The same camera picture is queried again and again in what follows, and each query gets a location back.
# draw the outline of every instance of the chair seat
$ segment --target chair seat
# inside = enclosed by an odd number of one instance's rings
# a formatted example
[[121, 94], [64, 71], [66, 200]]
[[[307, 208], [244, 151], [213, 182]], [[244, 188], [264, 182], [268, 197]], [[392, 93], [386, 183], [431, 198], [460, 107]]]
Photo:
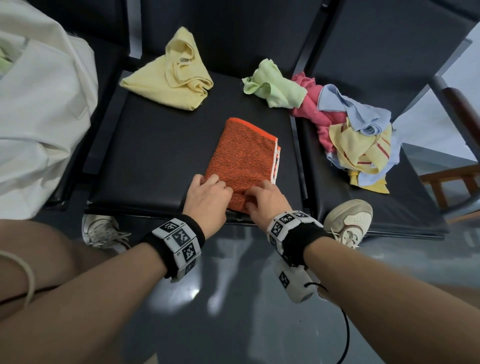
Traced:
[[45, 204], [46, 208], [65, 209], [67, 207], [66, 202], [70, 199], [73, 192], [77, 176], [82, 172], [82, 166], [88, 150], [93, 143], [108, 102], [118, 83], [122, 60], [127, 56], [127, 50], [114, 43], [83, 34], [78, 36], [85, 39], [95, 53], [98, 77], [98, 106], [90, 118], [90, 129], [75, 148], [60, 183]]
[[[302, 208], [290, 117], [245, 95], [240, 79], [210, 72], [214, 86], [195, 111], [157, 104], [129, 93], [92, 189], [89, 213], [161, 217], [181, 212], [196, 173], [204, 174], [225, 122], [237, 117], [278, 138], [277, 185], [294, 209]], [[230, 222], [251, 222], [228, 213]]]
[[445, 219], [427, 193], [405, 153], [386, 175], [390, 194], [379, 194], [349, 184], [346, 171], [325, 157], [315, 125], [297, 119], [309, 207], [323, 221], [334, 207], [350, 199], [362, 199], [373, 207], [369, 235], [441, 239], [448, 233]]

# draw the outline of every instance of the pink cloth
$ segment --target pink cloth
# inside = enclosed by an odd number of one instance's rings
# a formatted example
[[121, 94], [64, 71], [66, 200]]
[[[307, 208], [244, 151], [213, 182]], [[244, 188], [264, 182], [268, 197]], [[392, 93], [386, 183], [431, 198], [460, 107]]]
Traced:
[[303, 99], [299, 108], [293, 108], [290, 113], [298, 118], [310, 119], [317, 127], [318, 139], [324, 146], [325, 152], [335, 151], [335, 147], [328, 135], [328, 128], [333, 124], [342, 124], [347, 121], [347, 113], [344, 111], [318, 111], [317, 102], [322, 90], [322, 85], [316, 85], [314, 78], [305, 77], [305, 72], [296, 74], [292, 81], [307, 89], [307, 96]]

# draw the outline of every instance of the chair backrest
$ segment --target chair backrest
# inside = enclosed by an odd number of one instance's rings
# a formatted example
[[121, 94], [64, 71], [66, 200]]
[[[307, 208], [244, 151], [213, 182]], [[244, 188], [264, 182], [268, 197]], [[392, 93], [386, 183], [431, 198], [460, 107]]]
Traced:
[[142, 0], [143, 52], [162, 55], [181, 26], [192, 32], [208, 70], [250, 76], [272, 59], [293, 73], [321, 0]]
[[480, 1], [344, 0], [306, 73], [395, 120], [479, 17]]
[[126, 0], [28, 0], [67, 31], [129, 47]]

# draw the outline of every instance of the white sneaker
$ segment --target white sneaker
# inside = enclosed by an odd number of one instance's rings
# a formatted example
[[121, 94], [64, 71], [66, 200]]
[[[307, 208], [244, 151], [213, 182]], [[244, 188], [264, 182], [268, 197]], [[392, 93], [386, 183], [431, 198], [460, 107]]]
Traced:
[[335, 207], [325, 218], [324, 229], [335, 240], [357, 248], [372, 222], [372, 206], [363, 200], [350, 200]]
[[122, 253], [130, 249], [130, 233], [119, 231], [119, 224], [112, 216], [84, 215], [82, 236], [85, 244], [94, 248], [114, 249]]

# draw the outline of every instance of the hand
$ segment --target hand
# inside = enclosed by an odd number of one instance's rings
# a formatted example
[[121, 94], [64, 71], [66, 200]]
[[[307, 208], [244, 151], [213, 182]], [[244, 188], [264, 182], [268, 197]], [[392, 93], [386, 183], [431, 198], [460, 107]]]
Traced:
[[257, 205], [247, 202], [245, 207], [253, 222], [263, 231], [267, 231], [268, 225], [270, 225], [275, 216], [284, 211], [292, 210], [278, 187], [269, 181], [263, 181], [262, 187], [250, 187], [245, 194], [257, 198]]
[[232, 194], [232, 188], [220, 181], [216, 174], [206, 181], [201, 174], [195, 174], [187, 192], [183, 213], [200, 225], [205, 239], [208, 239], [227, 221], [225, 211]]

